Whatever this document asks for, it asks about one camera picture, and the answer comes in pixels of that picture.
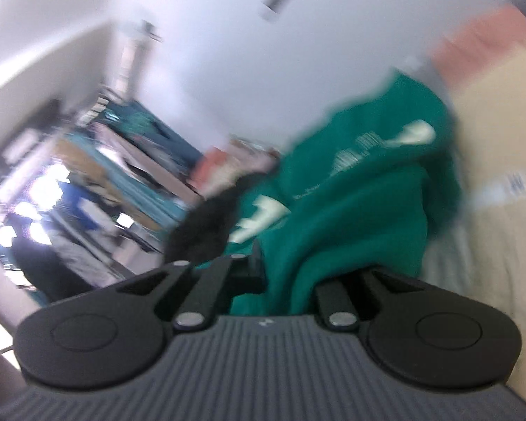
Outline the green zip hoodie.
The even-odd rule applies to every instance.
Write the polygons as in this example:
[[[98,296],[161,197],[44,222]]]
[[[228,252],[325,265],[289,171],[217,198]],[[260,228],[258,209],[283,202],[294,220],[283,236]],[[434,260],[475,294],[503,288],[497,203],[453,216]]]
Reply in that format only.
[[[335,110],[240,196],[225,251],[259,248],[267,286],[231,314],[300,315],[319,282],[374,265],[419,276],[461,196],[453,136],[443,101],[401,72]]]

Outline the pile of pink beige clothes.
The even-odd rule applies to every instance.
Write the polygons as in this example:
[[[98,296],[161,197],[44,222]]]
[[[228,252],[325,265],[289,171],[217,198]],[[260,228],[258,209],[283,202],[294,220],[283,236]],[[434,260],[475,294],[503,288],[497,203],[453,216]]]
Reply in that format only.
[[[223,149],[213,147],[204,154],[188,184],[201,197],[208,198],[234,185],[244,175],[269,172],[280,157],[274,146],[232,137]]]

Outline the hanging clothes rack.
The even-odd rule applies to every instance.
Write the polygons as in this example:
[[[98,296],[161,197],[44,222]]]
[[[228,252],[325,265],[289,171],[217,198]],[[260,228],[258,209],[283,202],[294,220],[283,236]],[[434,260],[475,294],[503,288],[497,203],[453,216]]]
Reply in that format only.
[[[0,264],[45,305],[159,266],[197,194],[200,152],[112,90],[64,114],[51,100],[0,147]]]

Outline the black puffer jacket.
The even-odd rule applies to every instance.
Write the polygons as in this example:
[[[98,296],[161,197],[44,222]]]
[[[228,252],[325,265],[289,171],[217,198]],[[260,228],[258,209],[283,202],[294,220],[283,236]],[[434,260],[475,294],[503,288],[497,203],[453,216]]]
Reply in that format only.
[[[199,265],[222,255],[237,222],[241,197],[266,177],[267,174],[261,172],[243,175],[232,186],[190,210],[169,233],[163,263],[186,260]]]

